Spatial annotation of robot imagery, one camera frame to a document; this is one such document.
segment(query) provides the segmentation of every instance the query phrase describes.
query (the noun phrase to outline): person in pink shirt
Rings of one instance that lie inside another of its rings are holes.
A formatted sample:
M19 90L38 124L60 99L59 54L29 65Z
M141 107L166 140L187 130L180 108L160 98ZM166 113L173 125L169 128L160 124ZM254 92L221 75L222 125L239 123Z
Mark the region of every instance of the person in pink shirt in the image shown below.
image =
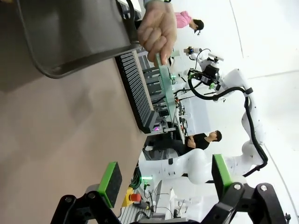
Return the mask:
M189 25L191 29L194 30L194 33L198 31L198 35L200 31L204 28L204 23L201 20L192 19L189 16L187 11L183 11L181 13L174 13L177 19L177 28L184 28ZM142 20L135 21L136 29L139 28Z

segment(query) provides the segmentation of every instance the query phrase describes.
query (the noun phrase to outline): person in black shirt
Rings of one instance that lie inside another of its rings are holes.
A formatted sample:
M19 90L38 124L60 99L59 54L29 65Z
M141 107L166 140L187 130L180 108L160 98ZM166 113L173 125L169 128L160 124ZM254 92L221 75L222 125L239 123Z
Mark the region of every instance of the person in black shirt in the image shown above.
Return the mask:
M185 145L181 140L173 140L173 139L163 139L158 140L154 143L150 143L145 147L146 151L151 150L166 150L168 148L172 148L178 153L178 156L184 155L190 152L192 149L200 148L205 150L210 142L212 141L220 141L222 139L222 134L220 131L211 132L208 136L204 133L196 134L189 136L185 140Z

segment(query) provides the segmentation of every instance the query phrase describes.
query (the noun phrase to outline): green gripper pad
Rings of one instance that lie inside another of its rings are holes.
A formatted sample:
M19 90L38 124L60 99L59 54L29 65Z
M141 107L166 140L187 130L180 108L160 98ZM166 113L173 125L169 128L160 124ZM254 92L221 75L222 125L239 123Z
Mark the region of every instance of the green gripper pad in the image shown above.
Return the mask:
M118 163L109 163L98 188L99 194L105 198L109 208L114 208L121 182L122 176Z
M219 200L222 199L229 186L233 183L221 154L214 154L212 159L212 176Z

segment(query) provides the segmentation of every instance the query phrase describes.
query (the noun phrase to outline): metal grate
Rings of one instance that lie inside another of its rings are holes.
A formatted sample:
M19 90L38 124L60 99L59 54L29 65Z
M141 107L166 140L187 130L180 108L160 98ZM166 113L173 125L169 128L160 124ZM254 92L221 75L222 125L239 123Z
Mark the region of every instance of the metal grate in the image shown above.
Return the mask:
M135 116L137 125L144 133L151 133L157 118L152 111L132 52L115 57L121 79Z

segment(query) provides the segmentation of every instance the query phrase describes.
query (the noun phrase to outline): black shirt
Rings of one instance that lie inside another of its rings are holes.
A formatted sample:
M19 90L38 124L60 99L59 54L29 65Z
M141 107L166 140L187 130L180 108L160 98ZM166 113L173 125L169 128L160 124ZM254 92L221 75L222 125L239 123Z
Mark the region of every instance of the black shirt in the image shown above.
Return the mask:
M207 142L205 140L205 137L207 137L207 136L204 133L196 134L196 135L193 136L193 139L194 139L194 142L195 142L195 146L196 146L195 148L200 148L202 150L205 150L209 146L210 142ZM188 145L187 145L188 144L188 139L189 138L186 139L185 144L186 144L186 149L189 152L193 148L188 147Z

